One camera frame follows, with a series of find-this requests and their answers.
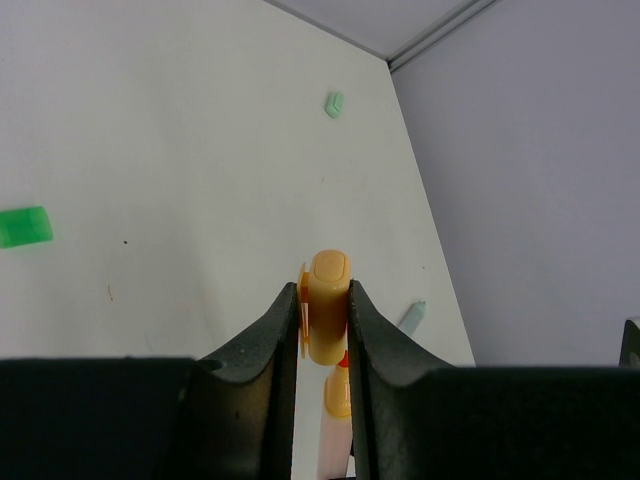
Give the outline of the orange highlighter pen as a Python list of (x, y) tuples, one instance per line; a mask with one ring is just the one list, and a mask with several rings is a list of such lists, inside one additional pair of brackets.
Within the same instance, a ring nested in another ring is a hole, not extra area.
[(318, 448), (318, 479), (345, 478), (352, 449), (349, 356), (345, 352), (325, 379)]

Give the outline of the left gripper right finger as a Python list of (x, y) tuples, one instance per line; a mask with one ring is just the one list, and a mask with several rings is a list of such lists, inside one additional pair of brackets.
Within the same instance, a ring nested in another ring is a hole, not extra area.
[(364, 287), (348, 300), (360, 479), (635, 479), (632, 368), (455, 367), (388, 321)]

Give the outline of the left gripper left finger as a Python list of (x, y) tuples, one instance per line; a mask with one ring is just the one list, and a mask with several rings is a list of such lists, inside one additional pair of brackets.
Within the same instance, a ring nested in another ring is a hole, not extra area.
[(5, 479), (287, 479), (298, 302), (200, 358), (8, 359)]

